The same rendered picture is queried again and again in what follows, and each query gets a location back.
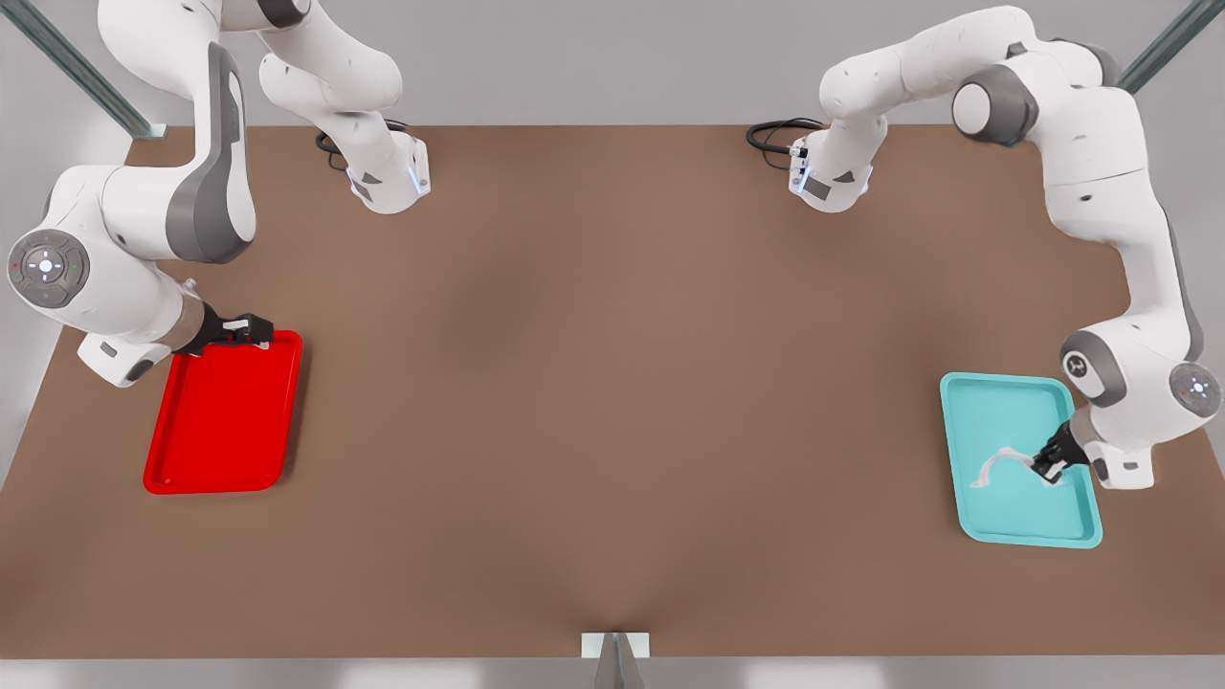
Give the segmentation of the white drainage pipe clamp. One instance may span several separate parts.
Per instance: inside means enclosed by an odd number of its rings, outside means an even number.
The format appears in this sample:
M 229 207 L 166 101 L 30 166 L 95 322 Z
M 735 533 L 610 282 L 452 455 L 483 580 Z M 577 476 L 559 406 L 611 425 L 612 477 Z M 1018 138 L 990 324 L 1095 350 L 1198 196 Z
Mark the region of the white drainage pipe clamp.
M 1001 447 L 997 454 L 992 457 L 986 459 L 982 462 L 978 476 L 969 483 L 971 489 L 984 489 L 992 484 L 993 471 L 998 465 L 1012 466 L 1012 468 L 1005 471 L 1005 479 L 1009 481 L 1011 484 L 1027 485 L 1027 487 L 1040 487 L 1044 490 L 1063 487 L 1066 481 L 1062 478 L 1058 484 L 1049 484 L 1039 474 L 1034 474 L 1031 471 L 1031 459 L 1033 455 L 1020 454 L 1012 447 Z

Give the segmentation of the teal tray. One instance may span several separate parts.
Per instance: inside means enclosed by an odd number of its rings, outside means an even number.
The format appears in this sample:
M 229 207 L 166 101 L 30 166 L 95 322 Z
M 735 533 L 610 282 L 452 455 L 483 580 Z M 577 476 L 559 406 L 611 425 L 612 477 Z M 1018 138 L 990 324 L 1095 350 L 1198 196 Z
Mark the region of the teal tray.
M 1062 383 L 949 371 L 940 395 L 957 516 L 971 539 L 1068 549 L 1100 544 L 1102 523 L 1088 470 L 1068 468 L 1050 483 L 1030 467 L 1076 409 Z

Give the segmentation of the red tray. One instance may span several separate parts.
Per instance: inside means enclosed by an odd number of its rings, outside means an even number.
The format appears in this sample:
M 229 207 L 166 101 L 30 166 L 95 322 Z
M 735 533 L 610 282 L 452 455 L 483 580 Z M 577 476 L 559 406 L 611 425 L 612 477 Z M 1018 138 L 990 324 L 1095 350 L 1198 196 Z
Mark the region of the red tray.
M 209 345 L 200 357 L 172 357 L 145 490 L 257 492 L 279 481 L 301 356 L 301 336 L 279 330 L 267 347 Z

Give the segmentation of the silver frame post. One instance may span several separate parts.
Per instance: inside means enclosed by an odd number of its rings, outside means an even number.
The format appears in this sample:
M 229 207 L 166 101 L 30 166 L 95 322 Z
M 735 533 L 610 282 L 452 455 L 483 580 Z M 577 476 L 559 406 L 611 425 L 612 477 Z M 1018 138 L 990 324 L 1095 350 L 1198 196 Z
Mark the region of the silver frame post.
M 131 139 L 158 140 L 167 136 L 165 123 L 149 123 L 29 0 L 0 0 L 0 13 Z
M 1223 11 L 1225 0 L 1191 0 L 1125 67 L 1117 78 L 1117 87 L 1129 94 L 1138 93 Z
M 582 633 L 581 657 L 595 658 L 593 689 L 646 689 L 638 662 L 650 656 L 648 633 Z

